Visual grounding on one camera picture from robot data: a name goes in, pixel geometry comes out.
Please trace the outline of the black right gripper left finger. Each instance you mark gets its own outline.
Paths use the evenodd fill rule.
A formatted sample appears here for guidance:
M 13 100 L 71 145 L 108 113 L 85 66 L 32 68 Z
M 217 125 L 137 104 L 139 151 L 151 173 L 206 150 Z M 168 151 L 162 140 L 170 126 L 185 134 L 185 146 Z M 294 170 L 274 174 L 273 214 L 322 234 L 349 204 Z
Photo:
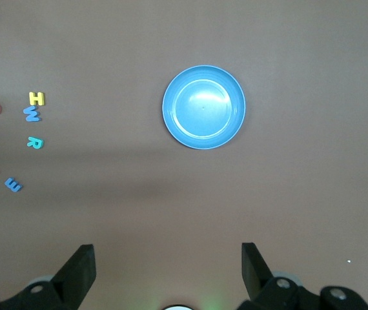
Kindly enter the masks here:
M 95 279 L 94 246 L 82 245 L 51 280 L 32 283 L 19 293 L 19 308 L 78 309 Z

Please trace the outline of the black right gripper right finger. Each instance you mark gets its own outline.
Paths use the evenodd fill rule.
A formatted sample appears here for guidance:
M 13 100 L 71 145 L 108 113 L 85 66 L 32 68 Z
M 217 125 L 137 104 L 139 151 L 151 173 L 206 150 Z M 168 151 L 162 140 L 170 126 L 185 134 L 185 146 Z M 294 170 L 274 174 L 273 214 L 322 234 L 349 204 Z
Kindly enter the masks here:
M 274 276 L 255 243 L 241 246 L 241 274 L 248 300 L 239 309 L 299 309 L 300 289 L 290 278 Z

